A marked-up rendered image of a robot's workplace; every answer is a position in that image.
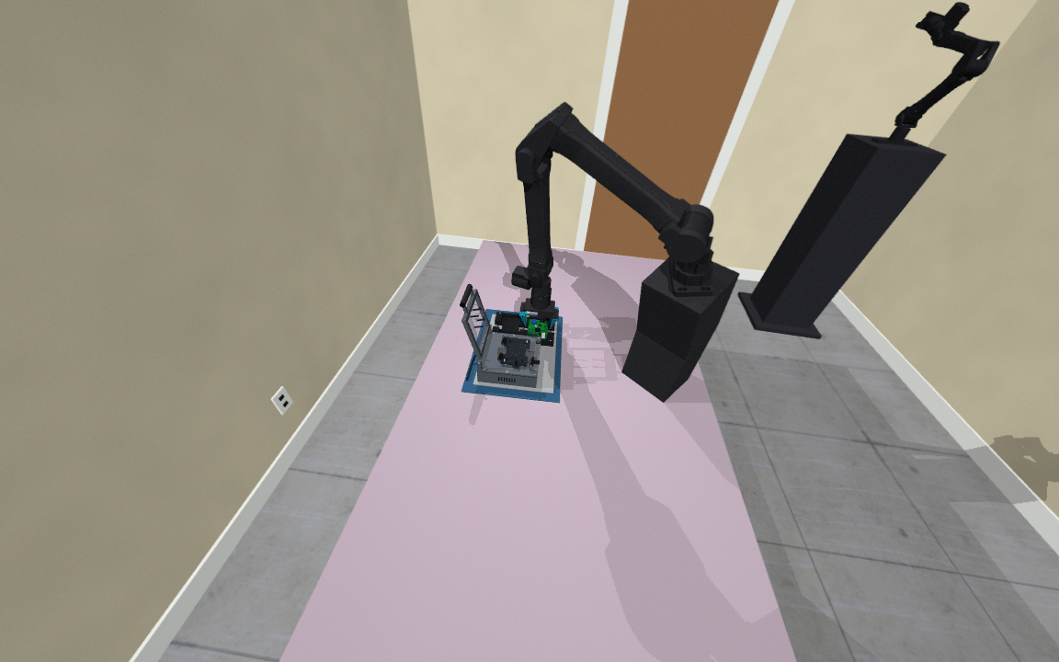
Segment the green circuit board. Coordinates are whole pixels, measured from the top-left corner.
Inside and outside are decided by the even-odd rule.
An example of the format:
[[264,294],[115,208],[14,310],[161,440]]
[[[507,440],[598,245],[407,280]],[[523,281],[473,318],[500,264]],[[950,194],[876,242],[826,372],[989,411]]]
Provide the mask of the green circuit board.
[[527,327],[527,336],[541,337],[541,339],[548,339],[548,320],[537,320],[530,319],[530,327]]

